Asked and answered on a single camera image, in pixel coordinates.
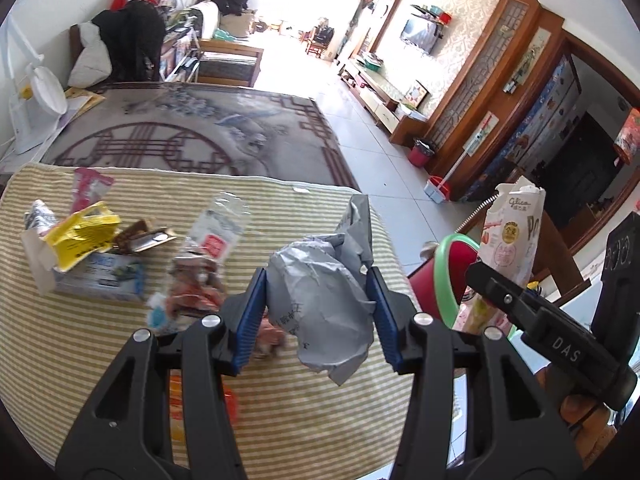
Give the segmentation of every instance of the gray plastic bag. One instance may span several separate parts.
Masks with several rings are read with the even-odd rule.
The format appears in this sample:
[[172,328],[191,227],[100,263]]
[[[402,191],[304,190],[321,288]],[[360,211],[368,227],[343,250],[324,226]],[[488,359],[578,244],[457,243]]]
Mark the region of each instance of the gray plastic bag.
[[298,358],[341,385],[373,343],[375,303],[364,293],[373,264],[369,197],[354,195],[336,232],[275,251],[267,267],[269,321],[298,338]]

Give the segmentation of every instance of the television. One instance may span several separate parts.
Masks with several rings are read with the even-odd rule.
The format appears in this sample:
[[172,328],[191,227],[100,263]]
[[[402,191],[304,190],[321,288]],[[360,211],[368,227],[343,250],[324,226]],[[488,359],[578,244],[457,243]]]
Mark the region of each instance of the television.
[[400,39],[430,54],[442,33],[442,26],[420,16],[412,16],[406,22]]

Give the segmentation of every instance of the green rim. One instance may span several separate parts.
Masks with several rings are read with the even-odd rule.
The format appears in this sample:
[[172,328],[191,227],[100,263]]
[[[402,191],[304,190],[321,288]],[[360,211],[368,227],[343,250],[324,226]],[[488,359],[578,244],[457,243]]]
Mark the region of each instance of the green rim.
[[456,297],[453,295],[451,280],[449,277],[449,250],[453,242],[467,244],[478,252],[479,246],[471,238],[465,235],[452,234],[444,238],[433,256],[433,286],[435,289],[438,310],[444,324],[452,328],[458,316],[460,308]]

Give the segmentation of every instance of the tile floor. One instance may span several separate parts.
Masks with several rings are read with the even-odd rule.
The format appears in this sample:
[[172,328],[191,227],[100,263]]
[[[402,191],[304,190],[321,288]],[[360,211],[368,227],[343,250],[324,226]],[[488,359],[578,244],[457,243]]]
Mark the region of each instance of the tile floor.
[[[389,133],[377,127],[369,113],[338,78],[335,65],[306,56],[298,40],[272,31],[255,34],[252,43],[265,48],[257,89],[315,99],[332,126],[340,149],[360,190],[370,197],[382,217],[404,271],[420,265],[420,248],[429,240],[442,240],[473,211],[475,205],[427,199],[424,170],[412,166],[408,149],[388,142]],[[455,381],[463,416],[452,425],[449,460],[464,451],[466,428],[465,378]],[[390,466],[360,480],[388,478]]]

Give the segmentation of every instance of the striped tablecloth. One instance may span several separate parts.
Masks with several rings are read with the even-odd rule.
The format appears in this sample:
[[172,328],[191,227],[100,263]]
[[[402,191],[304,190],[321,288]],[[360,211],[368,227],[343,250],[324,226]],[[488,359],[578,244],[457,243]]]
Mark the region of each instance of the striped tablecloth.
[[[231,293],[244,290],[271,251],[309,234],[332,232],[354,190],[260,177],[100,169],[115,177],[107,195],[124,224],[155,218],[184,235],[217,192],[248,202],[252,221],[226,262]],[[20,243],[22,217],[43,199],[63,218],[73,170],[30,164],[0,202],[0,397],[31,445],[53,463],[78,411],[122,344],[145,325],[146,307],[36,291]],[[392,290],[410,286],[378,215],[372,214],[375,264]],[[178,242],[152,251],[146,292],[159,286]],[[236,439],[249,478],[354,479],[387,464],[402,432],[411,377],[396,376],[376,339],[369,358],[343,386],[303,367],[294,338],[283,355],[252,361],[225,381],[239,400]],[[184,449],[176,462],[184,462]]]

